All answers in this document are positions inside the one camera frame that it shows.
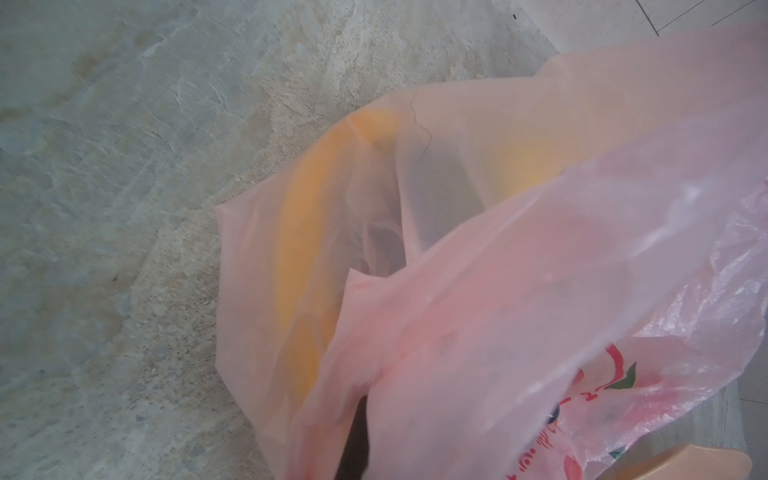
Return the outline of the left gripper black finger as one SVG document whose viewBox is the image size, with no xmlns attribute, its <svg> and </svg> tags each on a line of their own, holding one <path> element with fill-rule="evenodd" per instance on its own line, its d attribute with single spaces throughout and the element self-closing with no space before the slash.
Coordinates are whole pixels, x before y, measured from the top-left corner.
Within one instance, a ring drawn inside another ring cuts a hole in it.
<svg viewBox="0 0 768 480">
<path fill-rule="evenodd" d="M 368 397 L 363 396 L 357 405 L 335 480 L 361 480 L 368 467 L 370 444 L 367 401 Z"/>
</svg>

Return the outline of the pink plastic bag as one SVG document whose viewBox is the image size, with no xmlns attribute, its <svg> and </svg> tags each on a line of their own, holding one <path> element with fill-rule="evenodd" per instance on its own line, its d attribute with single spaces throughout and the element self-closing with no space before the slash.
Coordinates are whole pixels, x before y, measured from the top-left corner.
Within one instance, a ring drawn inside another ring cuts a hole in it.
<svg viewBox="0 0 768 480">
<path fill-rule="evenodd" d="M 274 259 L 293 165 L 217 210 L 216 366 L 278 479 L 594 479 L 738 377 L 767 311 L 767 26 L 425 85 L 347 153 L 334 335 L 298 404 Z"/>
</svg>

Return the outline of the pink scalloped bowl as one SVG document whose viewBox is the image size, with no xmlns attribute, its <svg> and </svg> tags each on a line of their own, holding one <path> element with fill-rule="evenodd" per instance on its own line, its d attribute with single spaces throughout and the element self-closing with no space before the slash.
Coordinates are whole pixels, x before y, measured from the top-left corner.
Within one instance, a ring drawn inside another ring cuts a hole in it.
<svg viewBox="0 0 768 480">
<path fill-rule="evenodd" d="M 744 480 L 753 467 L 749 455 L 728 448 L 685 444 L 621 469 L 620 480 Z"/>
</svg>

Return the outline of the yellow fake banana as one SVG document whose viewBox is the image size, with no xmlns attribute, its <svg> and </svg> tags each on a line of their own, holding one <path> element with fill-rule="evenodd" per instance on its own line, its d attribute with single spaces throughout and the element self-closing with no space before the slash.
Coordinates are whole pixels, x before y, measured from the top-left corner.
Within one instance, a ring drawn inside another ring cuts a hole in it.
<svg viewBox="0 0 768 480">
<path fill-rule="evenodd" d="M 388 151 L 400 127 L 378 108 L 354 112 L 334 125 L 296 161 L 278 217 L 274 259 L 275 313 L 284 337 L 281 355 L 298 404 L 313 388 L 338 320 L 345 274 L 328 258 L 338 224 L 334 183 L 355 147 Z"/>
</svg>

